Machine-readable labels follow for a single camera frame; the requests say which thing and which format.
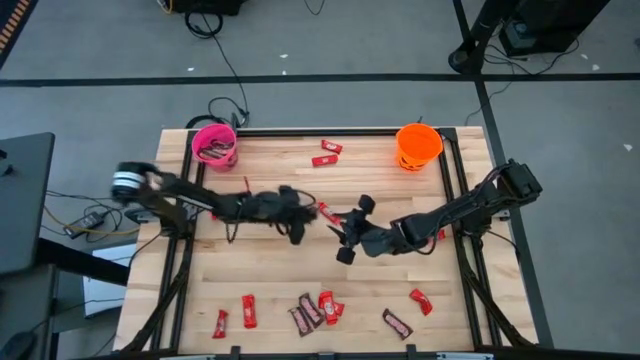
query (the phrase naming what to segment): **wooden tabletop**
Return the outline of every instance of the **wooden tabletop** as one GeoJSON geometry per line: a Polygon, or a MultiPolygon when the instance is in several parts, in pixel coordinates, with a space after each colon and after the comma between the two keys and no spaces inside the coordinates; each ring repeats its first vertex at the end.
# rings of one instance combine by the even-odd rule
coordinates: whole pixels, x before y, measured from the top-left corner
{"type": "MultiPolygon", "coordinates": [[[[469,186],[473,187],[492,169],[489,151],[480,127],[457,128],[469,186]]],[[[164,130],[156,163],[163,171],[179,173],[184,155],[186,130],[164,130]]],[[[241,138],[239,162],[229,173],[207,170],[204,186],[216,192],[276,190],[289,184],[327,202],[333,210],[348,211],[361,194],[369,194],[377,206],[370,220],[388,227],[400,216],[428,212],[446,202],[438,162],[419,173],[408,173],[394,164],[393,136],[332,137],[344,146],[334,166],[313,168],[311,157],[327,155],[318,137],[241,138]]],[[[450,173],[459,195],[448,146],[450,173]]],[[[191,179],[196,166],[192,166],[191,179]]],[[[418,351],[472,350],[462,296],[458,263],[450,227],[430,256],[417,253],[367,257],[357,248],[353,265],[335,260],[339,243],[319,219],[307,227],[302,244],[294,247],[287,238],[264,225],[243,224],[237,240],[229,245],[225,229],[208,214],[198,219],[185,316],[180,341],[181,354],[229,353],[239,345],[243,353],[289,352],[391,352],[416,344],[418,351]],[[434,310],[424,317],[409,298],[412,289],[422,290],[434,310]],[[298,297],[312,299],[332,290],[335,300],[346,305],[337,325],[321,325],[304,338],[287,312],[298,297]],[[241,296],[256,297],[258,327],[245,329],[241,296]],[[382,320],[389,308],[414,329],[401,341],[382,320]],[[229,312],[227,337],[212,339],[218,310],[229,312]]],[[[141,228],[138,247],[159,231],[158,224],[141,228]]],[[[493,231],[510,237],[507,223],[494,221],[493,231]]],[[[484,257],[493,297],[507,317],[529,340],[536,341],[531,312],[513,247],[493,235],[484,237],[484,257]]],[[[137,255],[129,277],[114,349],[126,345],[156,306],[167,239],[159,239],[137,255]]],[[[182,253],[176,255],[177,265],[182,253]]],[[[480,301],[476,300],[485,343],[489,335],[480,301]]],[[[167,311],[163,345],[168,345],[173,305],[167,311]]]]}

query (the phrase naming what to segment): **black tripod leg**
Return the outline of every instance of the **black tripod leg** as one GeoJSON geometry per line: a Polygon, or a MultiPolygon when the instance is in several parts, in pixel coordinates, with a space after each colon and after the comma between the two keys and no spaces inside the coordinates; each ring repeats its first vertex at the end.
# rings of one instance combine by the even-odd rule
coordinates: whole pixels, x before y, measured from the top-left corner
{"type": "Polygon", "coordinates": [[[460,74],[479,74],[484,65],[484,52],[500,19],[511,14],[519,0],[486,0],[471,34],[449,55],[449,66],[460,74]]]}

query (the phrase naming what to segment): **wire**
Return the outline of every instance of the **wire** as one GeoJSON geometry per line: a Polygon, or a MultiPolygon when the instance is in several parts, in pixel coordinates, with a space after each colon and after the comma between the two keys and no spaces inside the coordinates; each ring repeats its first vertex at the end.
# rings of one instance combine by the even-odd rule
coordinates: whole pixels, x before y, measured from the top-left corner
{"type": "MultiPolygon", "coordinates": [[[[96,243],[98,241],[101,241],[105,238],[107,238],[110,235],[118,235],[118,234],[113,234],[114,232],[117,232],[117,230],[120,228],[120,226],[122,225],[122,221],[124,220],[124,215],[122,213],[123,208],[116,208],[110,205],[107,205],[105,203],[102,202],[102,200],[111,200],[111,198],[105,197],[105,198],[94,198],[94,197],[90,197],[90,196],[85,196],[85,195],[70,195],[70,194],[65,194],[65,193],[61,193],[58,191],[53,191],[53,190],[47,190],[46,191],[46,195],[50,196],[50,197],[56,197],[56,198],[70,198],[70,199],[76,199],[76,200],[86,200],[86,201],[92,201],[95,204],[94,205],[89,205],[86,208],[84,208],[83,214],[84,216],[87,216],[91,210],[94,209],[98,209],[101,208],[103,209],[103,212],[100,214],[103,218],[106,216],[110,216],[111,219],[113,220],[113,230],[110,232],[86,232],[85,233],[85,241],[87,243],[96,243]],[[91,234],[102,234],[101,237],[97,238],[97,239],[91,239],[91,234]]],[[[62,232],[58,232],[55,231],[51,228],[48,228],[46,226],[43,225],[43,228],[45,228],[46,230],[49,230],[55,234],[61,235],[61,236],[67,236],[67,234],[62,233],[62,232]]]]}
{"type": "Polygon", "coordinates": [[[236,235],[238,234],[238,228],[240,227],[240,215],[242,214],[243,204],[240,204],[240,208],[238,209],[238,214],[236,215],[236,221],[233,227],[233,234],[229,235],[229,224],[224,224],[224,230],[227,236],[227,242],[232,243],[236,239],[236,235]]]}
{"type": "Polygon", "coordinates": [[[218,38],[216,37],[216,34],[218,34],[220,32],[220,30],[222,29],[222,16],[218,15],[219,24],[218,24],[218,27],[214,30],[214,29],[211,28],[211,25],[209,24],[209,21],[207,20],[207,18],[204,15],[204,13],[200,13],[200,15],[202,16],[202,20],[204,20],[204,23],[207,26],[207,29],[209,30],[209,32],[206,32],[206,31],[202,31],[200,29],[200,27],[198,27],[197,25],[191,25],[191,23],[189,22],[189,18],[191,17],[192,13],[193,13],[193,11],[187,13],[187,15],[185,16],[185,24],[187,26],[187,29],[189,29],[189,32],[191,32],[191,34],[193,36],[195,36],[195,37],[197,37],[199,39],[213,39],[213,40],[215,40],[216,45],[218,46],[218,49],[220,50],[220,54],[222,55],[222,58],[224,59],[224,62],[229,67],[229,70],[231,70],[231,73],[233,74],[234,79],[238,83],[238,87],[240,87],[240,92],[242,93],[242,100],[244,102],[244,109],[242,109],[238,105],[238,103],[236,103],[233,99],[231,99],[229,97],[226,97],[226,96],[215,97],[215,98],[213,98],[213,99],[211,99],[209,101],[209,104],[207,106],[207,109],[209,110],[209,115],[211,115],[212,117],[214,117],[216,119],[222,119],[223,121],[226,121],[233,128],[247,127],[249,125],[249,114],[250,114],[250,112],[249,112],[249,103],[247,101],[247,94],[244,91],[244,86],[242,85],[242,81],[240,80],[240,77],[238,76],[238,73],[233,68],[233,66],[231,65],[231,62],[227,58],[227,54],[224,52],[224,49],[222,48],[222,44],[220,43],[220,40],[218,40],[218,38]],[[235,105],[235,107],[238,109],[238,112],[242,116],[242,120],[239,120],[237,123],[232,124],[231,121],[229,121],[227,119],[224,119],[224,118],[221,118],[221,117],[213,115],[213,111],[211,110],[211,107],[213,106],[213,103],[218,101],[218,100],[227,100],[227,101],[230,101],[231,103],[233,103],[233,105],[235,105]]]}
{"type": "MultiPolygon", "coordinates": [[[[498,53],[500,53],[502,56],[504,56],[504,58],[501,58],[499,56],[495,56],[495,55],[491,55],[491,54],[485,54],[484,56],[484,61],[489,63],[489,64],[496,64],[496,65],[509,65],[511,67],[511,74],[515,75],[515,68],[517,67],[518,69],[524,71],[526,74],[528,75],[532,75],[532,76],[537,76],[537,75],[542,75],[544,73],[546,73],[547,71],[551,70],[551,68],[553,68],[556,64],[556,62],[558,62],[558,60],[560,60],[561,57],[565,56],[565,55],[569,55],[573,52],[575,52],[576,50],[578,50],[578,48],[580,47],[580,40],[578,40],[578,38],[576,37],[576,47],[571,49],[571,50],[567,50],[561,54],[558,54],[553,61],[551,61],[551,63],[549,64],[549,66],[547,66],[546,68],[542,69],[541,71],[538,71],[536,73],[532,73],[529,70],[527,70],[524,66],[511,61],[509,59],[507,59],[508,55],[505,54],[502,50],[498,49],[495,45],[487,45],[487,48],[491,48],[496,50],[498,53]],[[498,59],[500,60],[500,62],[495,62],[495,61],[490,61],[489,59],[487,59],[487,57],[491,57],[494,59],[498,59]]],[[[471,117],[477,113],[479,113],[480,111],[482,111],[487,105],[491,104],[491,98],[493,98],[495,95],[498,94],[502,94],[503,92],[507,91],[507,89],[511,86],[511,84],[513,84],[513,81],[510,81],[504,88],[491,93],[491,95],[489,95],[489,99],[487,99],[487,102],[482,104],[480,106],[480,108],[478,108],[478,110],[472,112],[471,114],[467,115],[467,118],[464,120],[464,126],[469,125],[469,120],[471,120],[471,117]]]]}
{"type": "MultiPolygon", "coordinates": [[[[57,315],[61,315],[61,314],[64,314],[64,313],[66,313],[66,312],[68,312],[68,311],[70,311],[70,310],[73,310],[73,309],[79,308],[80,306],[84,306],[84,305],[87,305],[87,304],[90,304],[90,303],[101,303],[101,302],[122,301],[122,300],[124,300],[124,298],[118,298],[118,299],[104,299],[104,300],[89,300],[89,301],[85,301],[85,302],[83,302],[83,303],[81,303],[81,304],[73,305],[73,306],[70,306],[70,307],[68,307],[68,308],[66,308],[66,309],[63,309],[63,310],[59,311],[58,313],[56,313],[56,314],[55,314],[55,316],[57,316],[57,315]]],[[[50,318],[51,318],[51,316],[50,316],[50,315],[47,315],[47,316],[45,317],[45,319],[44,319],[44,320],[42,320],[42,321],[40,321],[39,323],[37,323],[34,327],[32,327],[32,328],[31,328],[31,330],[29,330],[29,332],[33,332],[35,329],[37,329],[38,327],[40,327],[40,325],[42,325],[42,324],[44,324],[45,322],[49,321],[49,319],[50,319],[50,318]]]]}
{"type": "Polygon", "coordinates": [[[64,227],[67,227],[71,230],[75,230],[75,231],[84,231],[90,234],[102,234],[102,235],[129,235],[129,234],[133,234],[135,232],[137,232],[139,229],[135,228],[135,229],[131,229],[131,230],[127,230],[127,231],[99,231],[99,230],[92,230],[92,229],[86,229],[83,227],[79,227],[79,226],[73,226],[73,225],[69,225],[69,224],[65,224],[64,222],[58,220],[58,218],[53,215],[53,213],[51,213],[51,211],[49,210],[49,208],[47,208],[47,206],[44,206],[44,211],[45,213],[47,213],[47,215],[49,215],[49,217],[51,218],[51,220],[55,221],[56,223],[58,223],[59,225],[62,225],[64,227]]]}
{"type": "Polygon", "coordinates": [[[520,252],[520,251],[518,250],[518,246],[516,245],[516,243],[514,243],[514,242],[513,242],[513,241],[511,241],[511,240],[509,240],[509,238],[507,238],[507,237],[505,237],[505,236],[502,236],[502,235],[500,235],[500,234],[498,234],[498,233],[495,233],[495,232],[493,232],[493,231],[491,231],[491,230],[487,230],[487,232],[488,232],[489,234],[493,235],[493,236],[496,236],[496,237],[498,237],[498,238],[500,238],[500,239],[502,239],[502,240],[504,240],[504,241],[508,242],[509,244],[511,244],[511,245],[513,246],[513,248],[514,248],[514,249],[516,249],[516,252],[520,252]]]}
{"type": "Polygon", "coordinates": [[[133,263],[133,259],[136,258],[136,255],[138,255],[140,253],[140,251],[142,251],[144,248],[146,248],[147,246],[151,245],[154,241],[156,241],[160,237],[160,235],[162,235],[162,230],[158,233],[158,235],[154,236],[151,240],[149,240],[148,243],[142,245],[140,247],[140,249],[136,250],[133,253],[133,255],[131,255],[131,260],[129,260],[129,266],[128,266],[129,268],[131,268],[131,264],[133,263]]]}
{"type": "Polygon", "coordinates": [[[480,111],[482,111],[487,105],[491,104],[491,99],[499,94],[502,94],[503,92],[507,91],[507,89],[509,88],[509,86],[511,86],[511,84],[513,84],[513,81],[509,81],[509,83],[503,87],[502,89],[498,90],[498,91],[494,91],[491,93],[491,95],[489,95],[489,98],[487,99],[487,102],[484,103],[482,106],[480,106],[478,108],[478,110],[470,113],[469,115],[467,115],[467,118],[464,120],[464,126],[468,126],[469,125],[469,120],[471,120],[471,117],[477,113],[479,113],[480,111]]]}
{"type": "Polygon", "coordinates": [[[60,236],[67,236],[67,234],[65,234],[65,233],[61,233],[61,232],[59,232],[59,231],[55,231],[55,230],[53,230],[53,229],[51,229],[51,228],[49,228],[49,227],[46,227],[45,225],[40,225],[40,227],[41,227],[41,228],[43,228],[43,229],[45,229],[45,230],[51,231],[52,233],[54,233],[54,234],[56,234],[56,235],[60,235],[60,236]]]}
{"type": "Polygon", "coordinates": [[[327,0],[322,0],[322,3],[320,4],[320,8],[318,9],[318,11],[313,11],[311,10],[311,7],[309,6],[309,3],[307,2],[307,0],[304,0],[304,5],[307,7],[307,10],[309,10],[309,12],[313,15],[313,16],[318,16],[320,15],[320,13],[322,12],[322,8],[324,8],[324,3],[327,0]]]}
{"type": "Polygon", "coordinates": [[[576,47],[574,47],[574,48],[573,48],[573,49],[571,49],[571,50],[567,50],[567,51],[565,51],[565,52],[563,52],[563,53],[561,53],[561,54],[558,54],[558,55],[557,55],[557,56],[556,56],[556,57],[551,61],[551,63],[549,64],[549,66],[547,66],[546,68],[544,68],[544,69],[542,69],[542,70],[540,70],[540,71],[538,71],[538,72],[536,72],[536,73],[532,73],[532,72],[530,72],[529,70],[527,70],[526,68],[524,68],[523,66],[521,66],[520,64],[515,63],[515,62],[513,62],[513,61],[511,61],[511,60],[507,59],[507,57],[508,57],[508,56],[507,56],[507,54],[505,54],[503,51],[501,51],[500,49],[498,49],[496,46],[494,46],[494,45],[487,45],[487,48],[491,48],[491,49],[496,50],[498,53],[500,53],[500,55],[504,56],[505,58],[500,58],[500,57],[495,56],[495,55],[490,55],[491,57],[494,57],[494,58],[497,58],[497,59],[499,59],[499,60],[502,60],[502,61],[503,61],[503,62],[505,62],[505,63],[509,63],[509,64],[511,64],[511,65],[517,66],[520,70],[524,71],[524,72],[525,72],[525,73],[527,73],[528,75],[534,75],[534,76],[535,76],[535,75],[542,75],[542,74],[546,73],[547,71],[551,70],[551,68],[553,68],[553,67],[555,66],[556,62],[558,62],[558,60],[560,60],[560,58],[561,58],[561,57],[566,56],[566,55],[569,55],[569,54],[571,54],[571,53],[574,53],[576,50],[578,50],[578,48],[579,48],[579,47],[580,47],[580,40],[576,37],[576,47]]]}
{"type": "Polygon", "coordinates": [[[294,191],[297,192],[298,194],[302,194],[302,195],[308,197],[309,199],[311,199],[311,203],[306,204],[306,205],[300,205],[299,207],[302,207],[302,208],[312,207],[318,202],[318,200],[316,199],[315,196],[311,195],[310,193],[308,193],[306,191],[299,190],[299,189],[295,189],[294,191]]]}

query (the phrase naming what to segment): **table leg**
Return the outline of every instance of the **table leg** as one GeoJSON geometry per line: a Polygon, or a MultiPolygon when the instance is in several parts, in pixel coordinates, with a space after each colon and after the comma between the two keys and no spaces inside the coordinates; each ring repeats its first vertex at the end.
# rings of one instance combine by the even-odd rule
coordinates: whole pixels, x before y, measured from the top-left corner
{"type": "Polygon", "coordinates": [[[58,269],[92,279],[127,286],[129,268],[40,238],[36,253],[39,264],[53,264],[58,269]]]}

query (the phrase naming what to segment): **gray floor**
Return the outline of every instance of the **gray floor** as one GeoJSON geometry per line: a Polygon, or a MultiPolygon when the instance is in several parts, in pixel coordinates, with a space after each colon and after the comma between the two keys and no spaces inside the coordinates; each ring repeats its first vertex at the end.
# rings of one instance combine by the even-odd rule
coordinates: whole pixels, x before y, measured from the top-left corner
{"type": "MultiPolygon", "coordinates": [[[[464,2],[470,19],[479,3],[464,2]]],[[[446,55],[460,41],[447,0],[327,0],[318,17],[302,0],[246,5],[220,37],[241,75],[452,73],[446,55]]],[[[639,14],[636,1],[611,1],[581,36],[581,48],[552,72],[588,73],[594,64],[600,72],[640,71],[634,44],[639,14]]],[[[540,69],[550,59],[534,56],[525,66],[540,69]]],[[[486,67],[487,73],[509,71],[486,67]]],[[[40,0],[0,78],[228,74],[213,42],[191,37],[181,17],[165,16],[152,0],[73,0],[65,6],[40,0]]],[[[504,85],[489,84],[489,91],[504,85]]],[[[419,116],[433,125],[461,125],[479,107],[470,83],[245,88],[254,127],[401,125],[419,116]]],[[[527,162],[545,189],[523,216],[557,347],[640,352],[638,94],[638,82],[514,83],[492,100],[507,156],[527,162]]],[[[218,95],[240,99],[234,85],[2,88],[0,137],[54,132],[50,189],[104,196],[118,161],[152,159],[162,128],[182,127],[218,95]]],[[[482,124],[481,115],[471,124],[482,124]]],[[[61,199],[47,204],[67,220],[85,206],[61,199]]],[[[89,248],[82,240],[43,234],[89,248]]],[[[65,276],[62,303],[81,302],[80,286],[80,279],[65,276]]],[[[56,319],[60,330],[91,325],[64,334],[60,358],[93,354],[116,321],[117,313],[84,321],[81,311],[56,319]]]]}

